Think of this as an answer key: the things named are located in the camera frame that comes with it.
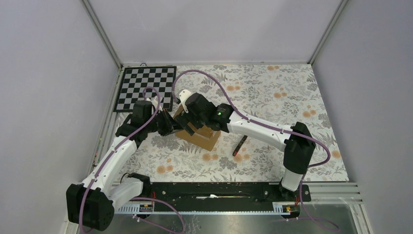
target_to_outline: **chessboard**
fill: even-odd
[[[114,105],[114,112],[132,112],[137,100],[144,100],[143,89],[154,87],[161,96],[161,107],[172,110],[172,84],[175,81],[176,67],[130,67],[125,68]],[[146,98],[154,98],[152,89],[146,90]]]

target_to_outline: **pen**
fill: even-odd
[[[232,153],[232,156],[236,156],[238,151],[240,150],[241,146],[244,144],[244,141],[246,140],[248,136],[243,136],[243,138],[241,139],[240,143],[238,143],[237,147],[235,148],[234,152]]]

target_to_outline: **gray wall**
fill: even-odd
[[[91,0],[124,63],[308,61],[340,0]]]
[[[116,70],[80,1],[1,1],[0,233],[60,232]]]
[[[350,1],[314,65],[376,234],[411,233],[413,2]]]

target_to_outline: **floral pattern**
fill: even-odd
[[[279,124],[305,123],[313,137],[332,152],[331,160],[308,170],[306,181],[348,181],[324,103],[310,65],[217,65],[178,66],[177,75],[198,69],[213,75],[224,86],[234,104],[247,113]],[[227,103],[222,91],[202,74],[187,73],[176,91],[188,89],[203,94],[214,104]],[[171,114],[178,105],[174,105]],[[119,113],[116,128],[128,113]],[[149,134],[125,163],[125,172],[137,172],[158,182],[280,181],[284,173],[283,153],[264,142],[248,138],[236,157],[232,156],[241,135],[222,132],[212,152],[175,135]],[[311,163],[323,161],[325,151],[317,146]]]

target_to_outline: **brown box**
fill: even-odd
[[[182,105],[179,106],[178,111],[176,111],[173,118],[175,118],[178,114],[180,114],[184,108]],[[203,126],[200,129],[196,129],[191,123],[188,126],[195,132],[194,135],[190,135],[185,130],[175,133],[175,136],[179,137],[180,139],[184,139],[194,145],[197,145],[203,149],[208,151],[212,151],[219,136],[221,135],[221,131],[214,131],[206,126]]]

